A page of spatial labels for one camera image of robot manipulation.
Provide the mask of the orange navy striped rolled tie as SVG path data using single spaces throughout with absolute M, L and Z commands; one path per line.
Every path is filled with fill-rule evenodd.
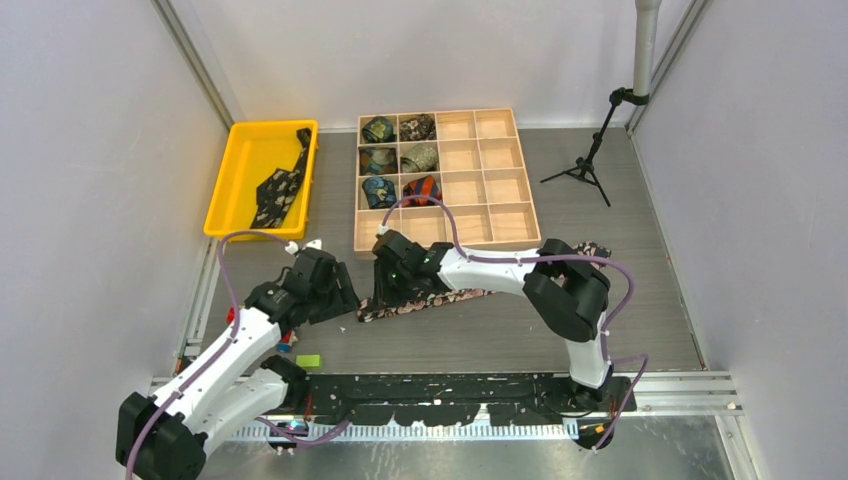
M 436 203 L 427 200 L 427 197 L 436 201 L 442 200 L 442 191 L 439 183 L 432 175 L 427 175 L 409 181 L 402 189 L 402 203 L 404 208 L 435 206 Z

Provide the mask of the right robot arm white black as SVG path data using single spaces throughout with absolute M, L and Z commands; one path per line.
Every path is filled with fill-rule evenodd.
M 425 248 L 395 230 L 372 248 L 373 301 L 401 307 L 465 290 L 507 293 L 527 299 L 547 327 L 563 338 L 569 358 L 571 397 L 596 410 L 611 395 L 611 367 L 600 328 L 610 282 L 568 244 L 549 239 L 538 249 L 491 251 L 436 242 Z

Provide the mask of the green block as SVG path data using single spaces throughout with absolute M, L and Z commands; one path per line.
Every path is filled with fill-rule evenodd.
M 304 369 L 317 369 L 322 367 L 322 356 L 319 354 L 297 355 L 295 358 L 297 366 Z

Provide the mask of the black patterned tie in bin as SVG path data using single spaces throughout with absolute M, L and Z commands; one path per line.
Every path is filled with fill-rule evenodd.
M 312 130 L 296 131 L 301 151 L 291 170 L 277 168 L 256 187 L 257 211 L 251 229 L 277 229 L 284 223 L 304 182 Z

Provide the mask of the pink floral black tie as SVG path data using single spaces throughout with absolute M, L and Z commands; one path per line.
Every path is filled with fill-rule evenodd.
M 600 258 L 611 258 L 613 251 L 595 242 L 581 242 L 574 247 L 578 255 L 596 256 Z M 449 305 L 452 303 L 483 298 L 497 292 L 483 289 L 453 290 L 439 294 L 417 293 L 412 300 L 403 301 L 398 305 L 389 306 L 385 302 L 378 302 L 374 297 L 361 301 L 356 315 L 360 323 L 368 323 L 381 318 L 396 315 L 409 314 L 429 308 Z

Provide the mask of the wooden compartment tray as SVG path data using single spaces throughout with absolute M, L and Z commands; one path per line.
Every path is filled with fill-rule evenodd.
M 400 120 L 420 113 L 435 118 L 437 138 L 402 142 L 398 132 Z M 375 116 L 386 116 L 392 121 L 396 132 L 394 142 L 363 143 L 360 129 Z M 417 143 L 437 145 L 437 167 L 428 172 L 402 173 L 400 156 Z M 394 147 L 398 173 L 362 176 L 360 147 Z M 370 255 L 381 225 L 423 246 L 457 238 L 467 247 L 514 250 L 536 247 L 541 242 L 531 183 L 509 108 L 361 115 L 356 154 L 353 250 L 358 256 Z M 442 200 L 427 197 L 436 205 L 404 208 L 403 186 L 427 175 L 439 183 Z M 362 182 L 372 176 L 386 177 L 394 183 L 398 201 L 392 207 L 376 210 L 367 207 Z

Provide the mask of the grey vertical pole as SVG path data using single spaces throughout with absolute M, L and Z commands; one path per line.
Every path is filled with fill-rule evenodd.
M 652 91 L 654 50 L 661 0 L 636 0 L 633 95 L 645 104 Z

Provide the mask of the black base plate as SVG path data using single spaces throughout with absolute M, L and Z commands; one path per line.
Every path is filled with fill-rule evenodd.
M 482 412 L 497 427 L 549 425 L 581 414 L 634 412 L 635 398 L 625 397 L 630 385 L 614 376 L 593 397 L 554 373 L 309 374 L 270 412 L 306 414 L 325 425 L 467 426 Z

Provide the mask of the black mini tripod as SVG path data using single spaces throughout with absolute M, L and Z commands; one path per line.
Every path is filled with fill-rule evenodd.
M 585 156 L 578 157 L 575 160 L 573 167 L 543 178 L 541 180 L 541 183 L 546 183 L 560 177 L 568 176 L 583 184 L 595 187 L 600 193 L 605 205 L 607 207 L 611 207 L 611 201 L 608 195 L 606 194 L 604 187 L 601 181 L 598 179 L 595 171 L 595 156 L 601 149 L 604 140 L 604 135 L 608 127 L 610 126 L 610 122 L 616 110 L 623 103 L 629 103 L 634 106 L 645 106 L 650 101 L 650 94 L 647 93 L 644 95 L 637 95 L 632 88 L 620 87 L 610 93 L 608 101 L 609 109 L 607 111 L 603 123 L 601 124 L 600 129 L 592 134 L 592 144 L 588 150 L 588 153 Z

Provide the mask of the aluminium rail frame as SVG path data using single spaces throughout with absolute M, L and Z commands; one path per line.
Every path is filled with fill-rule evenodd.
M 242 377 L 185 423 L 206 452 L 228 441 L 338 442 L 569 439 L 584 447 L 629 417 L 739 416 L 724 372 L 616 375 L 580 406 L 567 377 L 519 374 L 314 374 L 285 386 L 267 371 Z

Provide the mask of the dark brown floral rolled tie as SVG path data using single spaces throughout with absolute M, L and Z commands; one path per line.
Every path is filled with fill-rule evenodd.
M 435 118 L 430 114 L 420 113 L 401 119 L 398 132 L 402 142 L 435 140 L 437 138 Z

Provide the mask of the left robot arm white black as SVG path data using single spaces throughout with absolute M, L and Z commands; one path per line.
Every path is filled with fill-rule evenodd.
M 116 459 L 128 479 L 195 479 L 236 430 L 268 411 L 304 407 L 306 371 L 271 354 L 283 336 L 353 312 L 359 299 L 346 265 L 318 241 L 293 246 L 291 266 L 236 302 L 230 326 L 154 393 L 119 408 Z

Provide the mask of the blue paisley rolled tie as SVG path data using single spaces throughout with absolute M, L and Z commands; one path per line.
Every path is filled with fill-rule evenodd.
M 387 209 L 398 201 L 395 185 L 386 177 L 367 177 L 362 182 L 362 191 L 366 205 L 371 210 Z

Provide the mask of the yellow plastic bin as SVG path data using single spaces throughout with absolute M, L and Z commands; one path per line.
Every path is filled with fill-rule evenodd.
M 256 191 L 278 170 L 292 171 L 301 156 L 297 132 L 311 133 L 304 180 L 281 226 L 268 232 L 287 240 L 305 236 L 318 149 L 314 119 L 238 122 L 230 129 L 203 232 L 221 239 L 250 227 L 257 212 Z

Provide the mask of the red toy truck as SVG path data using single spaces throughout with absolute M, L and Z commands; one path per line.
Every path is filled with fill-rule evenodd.
M 236 309 L 234 307 L 230 307 L 227 317 L 226 323 L 227 325 L 231 325 L 235 320 Z M 286 331 L 282 338 L 278 341 L 275 346 L 275 350 L 278 353 L 290 353 L 292 350 L 292 346 L 298 341 L 297 330 L 291 329 Z

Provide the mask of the teal brown rolled tie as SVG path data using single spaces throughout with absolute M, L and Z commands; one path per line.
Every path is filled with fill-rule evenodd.
M 394 147 L 360 147 L 359 173 L 362 176 L 398 173 L 397 153 Z

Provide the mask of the dark green rolled tie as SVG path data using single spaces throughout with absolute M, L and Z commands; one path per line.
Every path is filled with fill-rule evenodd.
M 395 127 L 386 116 L 375 116 L 367 120 L 360 133 L 364 144 L 391 143 L 396 140 Z

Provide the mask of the olive paisley rolled tie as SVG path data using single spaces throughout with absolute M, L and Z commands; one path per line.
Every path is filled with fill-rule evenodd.
M 433 171 L 438 161 L 438 148 L 435 143 L 417 143 L 401 154 L 400 170 L 402 173 Z

